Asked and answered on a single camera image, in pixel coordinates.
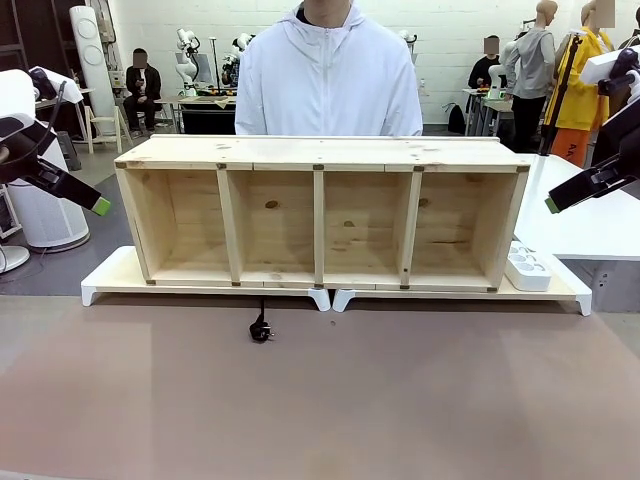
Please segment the white fan base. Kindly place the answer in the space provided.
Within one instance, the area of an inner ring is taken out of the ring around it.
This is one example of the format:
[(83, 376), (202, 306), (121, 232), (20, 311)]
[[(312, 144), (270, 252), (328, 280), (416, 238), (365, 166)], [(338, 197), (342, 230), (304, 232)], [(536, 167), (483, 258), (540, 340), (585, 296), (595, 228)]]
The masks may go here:
[(22, 246), (0, 245), (0, 275), (15, 270), (30, 259), (30, 252)]

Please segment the black tripod stand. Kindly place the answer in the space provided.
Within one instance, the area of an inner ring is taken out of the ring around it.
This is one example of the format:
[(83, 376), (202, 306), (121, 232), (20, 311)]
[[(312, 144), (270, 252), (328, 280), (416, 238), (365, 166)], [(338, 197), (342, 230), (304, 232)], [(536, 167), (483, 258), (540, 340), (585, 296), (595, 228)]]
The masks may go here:
[(557, 120), (564, 96), (568, 90), (570, 71), (584, 36), (585, 32), (582, 30), (570, 30), (566, 36), (564, 48), (561, 49), (561, 55), (557, 58), (554, 79), (560, 80), (560, 83), (554, 87), (554, 92), (556, 93), (555, 101), (552, 102), (552, 97), (549, 97), (547, 102), (547, 106), (553, 105), (553, 108), (545, 111), (545, 113), (548, 113), (550, 110), (551, 116), (541, 124), (542, 138), (538, 149), (539, 156), (546, 157), (551, 153), (552, 144), (557, 134)]

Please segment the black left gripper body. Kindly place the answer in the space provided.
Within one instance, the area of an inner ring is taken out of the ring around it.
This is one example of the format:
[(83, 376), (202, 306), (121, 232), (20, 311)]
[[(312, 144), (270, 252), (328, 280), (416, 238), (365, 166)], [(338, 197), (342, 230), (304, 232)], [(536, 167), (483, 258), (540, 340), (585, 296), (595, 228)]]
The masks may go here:
[(35, 186), (57, 198), (75, 200), (70, 176), (40, 155), (44, 142), (16, 135), (0, 142), (0, 184)]

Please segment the mannequin in yellow coat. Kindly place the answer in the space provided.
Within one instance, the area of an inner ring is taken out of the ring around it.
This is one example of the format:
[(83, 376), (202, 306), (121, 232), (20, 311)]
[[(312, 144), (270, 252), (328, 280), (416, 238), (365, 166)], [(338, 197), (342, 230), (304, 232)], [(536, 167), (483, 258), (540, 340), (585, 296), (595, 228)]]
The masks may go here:
[(611, 40), (598, 20), (598, 4), (606, 6), (606, 0), (589, 0), (581, 10), (581, 43), (568, 68), (570, 37), (556, 54), (557, 80), (562, 81), (569, 72), (567, 90), (556, 121), (557, 133), (552, 153), (582, 168), (587, 146), (592, 135), (609, 117), (609, 101), (598, 94), (596, 84), (585, 84), (580, 75), (589, 59), (614, 50)]

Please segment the small white background robot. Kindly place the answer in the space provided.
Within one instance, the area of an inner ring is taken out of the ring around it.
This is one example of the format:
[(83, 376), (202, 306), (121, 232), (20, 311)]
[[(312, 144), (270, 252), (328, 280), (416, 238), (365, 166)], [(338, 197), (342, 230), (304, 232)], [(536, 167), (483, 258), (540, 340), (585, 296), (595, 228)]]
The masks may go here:
[(501, 64), (492, 65), (488, 69), (491, 85), (486, 95), (488, 100), (502, 100), (505, 96), (505, 88), (502, 79), (506, 78), (505, 68)]

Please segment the thin floor lamp pole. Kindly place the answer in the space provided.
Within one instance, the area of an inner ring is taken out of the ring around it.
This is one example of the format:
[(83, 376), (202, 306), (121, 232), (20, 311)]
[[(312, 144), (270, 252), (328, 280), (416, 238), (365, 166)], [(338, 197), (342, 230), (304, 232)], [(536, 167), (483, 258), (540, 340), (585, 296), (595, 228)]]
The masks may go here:
[(220, 77), (218, 71), (218, 61), (217, 61), (217, 51), (216, 51), (216, 37), (209, 36), (208, 41), (211, 47), (211, 71), (212, 71), (212, 80), (215, 82), (216, 90), (220, 89)]

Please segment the white power strip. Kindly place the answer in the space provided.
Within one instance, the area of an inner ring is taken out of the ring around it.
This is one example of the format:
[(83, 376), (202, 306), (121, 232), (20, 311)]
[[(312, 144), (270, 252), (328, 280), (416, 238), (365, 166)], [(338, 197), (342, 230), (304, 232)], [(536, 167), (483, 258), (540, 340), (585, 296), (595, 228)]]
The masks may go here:
[(511, 242), (505, 274), (517, 290), (525, 292), (546, 292), (552, 278), (536, 254), (519, 241)]

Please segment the person in white hoodie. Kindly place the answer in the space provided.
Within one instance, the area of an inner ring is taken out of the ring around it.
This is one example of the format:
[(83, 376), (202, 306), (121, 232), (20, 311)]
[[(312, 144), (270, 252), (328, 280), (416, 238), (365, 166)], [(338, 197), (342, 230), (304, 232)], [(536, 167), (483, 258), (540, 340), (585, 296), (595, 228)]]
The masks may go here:
[(301, 0), (242, 54), (235, 132), (421, 135), (406, 40), (366, 17), (354, 0)]

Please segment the wooden riser with white legs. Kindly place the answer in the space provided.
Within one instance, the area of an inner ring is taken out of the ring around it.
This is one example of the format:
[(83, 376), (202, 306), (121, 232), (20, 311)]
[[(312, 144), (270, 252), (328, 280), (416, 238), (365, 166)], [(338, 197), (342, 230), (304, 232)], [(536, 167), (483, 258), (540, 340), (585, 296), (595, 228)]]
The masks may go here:
[(486, 292), (462, 292), (453, 290), (364, 290), (356, 288), (338, 289), (332, 301), (332, 309), (342, 313), (354, 298), (374, 299), (429, 299), (429, 300), (492, 300), (492, 301), (569, 301), (578, 304), (582, 316), (592, 311), (592, 289), (585, 285), (561, 261), (553, 255), (533, 251), (550, 270), (552, 278), (546, 292), (525, 292), (517, 290), (506, 274), (500, 286)]
[(116, 249), (96, 267), (81, 284), (84, 307), (90, 307), (102, 294), (158, 294), (158, 295), (222, 295), (222, 296), (279, 296), (309, 297), (320, 312), (332, 308), (329, 292), (316, 286), (283, 286), (280, 282), (262, 286), (176, 286), (156, 285), (143, 274), (136, 249), (124, 246)]

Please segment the background person in black top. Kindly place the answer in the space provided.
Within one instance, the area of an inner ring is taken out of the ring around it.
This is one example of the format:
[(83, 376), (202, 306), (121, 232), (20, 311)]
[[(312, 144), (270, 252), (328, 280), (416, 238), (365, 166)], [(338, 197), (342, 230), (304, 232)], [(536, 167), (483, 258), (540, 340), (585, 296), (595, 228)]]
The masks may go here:
[(473, 66), (468, 79), (468, 87), (471, 89), (488, 88), (492, 85), (489, 69), (500, 64), (500, 39), (497, 35), (485, 38), (489, 42), (489, 48), (484, 49), (484, 56)]

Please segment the white tower air conditioner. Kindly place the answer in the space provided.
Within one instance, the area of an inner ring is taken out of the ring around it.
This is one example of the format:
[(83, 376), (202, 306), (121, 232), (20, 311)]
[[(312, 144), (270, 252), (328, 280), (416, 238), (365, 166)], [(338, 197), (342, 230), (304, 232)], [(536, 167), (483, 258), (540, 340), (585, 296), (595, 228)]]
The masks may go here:
[(74, 6), (69, 14), (84, 81), (91, 89), (92, 111), (96, 117), (113, 118), (115, 101), (95, 11), (89, 6)]

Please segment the grey background work table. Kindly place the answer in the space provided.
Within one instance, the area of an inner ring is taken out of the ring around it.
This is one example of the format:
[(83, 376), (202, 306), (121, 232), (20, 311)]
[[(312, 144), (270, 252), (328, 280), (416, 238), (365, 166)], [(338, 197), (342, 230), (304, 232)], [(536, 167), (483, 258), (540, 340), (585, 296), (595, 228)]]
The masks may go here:
[(178, 134), (235, 134), (235, 96), (172, 96), (155, 103), (168, 106)]

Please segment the wooden four-compartment shelf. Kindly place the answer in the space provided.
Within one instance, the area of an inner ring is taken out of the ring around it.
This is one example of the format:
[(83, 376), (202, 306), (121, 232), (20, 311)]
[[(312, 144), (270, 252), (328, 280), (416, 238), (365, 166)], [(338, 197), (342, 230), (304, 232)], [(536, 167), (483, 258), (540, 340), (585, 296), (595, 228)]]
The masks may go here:
[(489, 293), (530, 166), (492, 137), (155, 135), (115, 171), (151, 285)]

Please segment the black bag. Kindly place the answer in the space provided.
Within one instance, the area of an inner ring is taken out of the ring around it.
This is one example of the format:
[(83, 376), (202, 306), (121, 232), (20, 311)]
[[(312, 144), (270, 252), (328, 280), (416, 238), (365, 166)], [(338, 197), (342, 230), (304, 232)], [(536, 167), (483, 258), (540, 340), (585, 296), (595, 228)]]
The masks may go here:
[(449, 103), (446, 105), (446, 111), (448, 112), (447, 130), (450, 133), (464, 136), (466, 120), (461, 107), (455, 103)]

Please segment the seated person in black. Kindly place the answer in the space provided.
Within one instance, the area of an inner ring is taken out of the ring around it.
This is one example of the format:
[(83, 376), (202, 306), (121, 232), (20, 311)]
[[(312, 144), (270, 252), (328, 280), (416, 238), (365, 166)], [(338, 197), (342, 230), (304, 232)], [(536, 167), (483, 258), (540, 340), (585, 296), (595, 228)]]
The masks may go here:
[(157, 103), (161, 99), (161, 77), (157, 69), (148, 63), (148, 53), (143, 48), (133, 50), (133, 64), (125, 72), (126, 89), (129, 95), (123, 106), (129, 130), (133, 135), (141, 135), (139, 113), (144, 114), (145, 128), (155, 131), (155, 115), (162, 109)]

